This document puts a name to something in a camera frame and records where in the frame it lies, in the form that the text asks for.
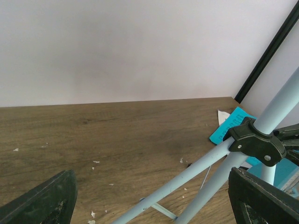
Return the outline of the light blue music stand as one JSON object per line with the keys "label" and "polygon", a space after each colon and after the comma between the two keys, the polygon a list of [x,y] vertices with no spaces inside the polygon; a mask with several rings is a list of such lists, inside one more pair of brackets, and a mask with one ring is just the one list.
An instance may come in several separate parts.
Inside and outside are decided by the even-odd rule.
{"label": "light blue music stand", "polygon": [[[254,122],[256,130],[263,134],[270,134],[274,128],[287,116],[287,114],[299,102],[299,71],[296,70],[274,99],[268,104],[262,115]],[[141,200],[135,207],[123,214],[114,221],[115,224],[126,224],[149,207],[156,205],[156,209],[161,213],[175,220],[177,224],[187,224],[201,210],[201,208],[212,198],[212,196],[228,180],[232,167],[239,168],[247,159],[247,155],[242,152],[230,152],[229,147],[233,144],[233,138],[228,138],[223,143],[217,145],[206,155],[193,163],[189,168],[177,175],[154,193]],[[187,206],[180,216],[175,216],[157,204],[160,200],[168,196],[171,192],[190,181],[206,168],[215,164],[222,157],[225,160],[217,168],[209,181],[199,190],[197,196]]]}

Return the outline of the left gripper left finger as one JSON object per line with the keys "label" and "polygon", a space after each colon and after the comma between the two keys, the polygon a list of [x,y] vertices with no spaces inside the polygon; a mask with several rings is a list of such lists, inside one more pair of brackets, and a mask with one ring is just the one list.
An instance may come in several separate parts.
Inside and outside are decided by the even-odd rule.
{"label": "left gripper left finger", "polygon": [[69,224],[78,195],[75,172],[64,170],[1,206],[2,224]]}

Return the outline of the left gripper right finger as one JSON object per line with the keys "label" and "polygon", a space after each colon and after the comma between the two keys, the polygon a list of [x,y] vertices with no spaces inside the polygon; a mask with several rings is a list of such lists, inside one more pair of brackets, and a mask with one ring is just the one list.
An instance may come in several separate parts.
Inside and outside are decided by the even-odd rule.
{"label": "left gripper right finger", "polygon": [[238,224],[297,224],[299,201],[247,171],[233,167],[228,194]]}

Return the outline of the blue metronome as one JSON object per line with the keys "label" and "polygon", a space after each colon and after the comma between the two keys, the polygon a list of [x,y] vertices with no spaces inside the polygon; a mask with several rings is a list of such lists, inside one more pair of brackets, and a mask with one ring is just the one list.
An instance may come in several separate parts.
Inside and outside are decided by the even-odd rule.
{"label": "blue metronome", "polygon": [[[261,177],[263,164],[252,157],[249,157],[243,164],[249,168],[248,172]],[[287,159],[283,159],[276,165],[274,186],[294,198],[299,198],[299,167]]]}

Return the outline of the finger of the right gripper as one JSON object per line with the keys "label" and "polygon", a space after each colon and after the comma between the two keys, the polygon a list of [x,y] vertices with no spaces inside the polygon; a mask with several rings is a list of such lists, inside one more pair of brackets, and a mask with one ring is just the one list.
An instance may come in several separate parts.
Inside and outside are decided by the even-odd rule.
{"label": "finger of the right gripper", "polygon": [[294,140],[299,138],[299,124],[277,128],[273,134],[280,140]]}
{"label": "finger of the right gripper", "polygon": [[296,150],[287,150],[285,158],[299,166],[299,153]]}

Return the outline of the blue sheet music page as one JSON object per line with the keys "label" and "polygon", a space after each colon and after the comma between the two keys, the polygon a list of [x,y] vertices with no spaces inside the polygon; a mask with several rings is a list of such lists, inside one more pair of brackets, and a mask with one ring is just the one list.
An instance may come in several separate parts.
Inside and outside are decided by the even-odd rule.
{"label": "blue sheet music page", "polygon": [[226,121],[219,126],[214,133],[209,137],[210,141],[216,145],[223,142],[223,138],[228,130],[232,127],[238,126],[242,123],[245,117],[256,119],[256,117],[249,115],[242,108],[236,107]]}

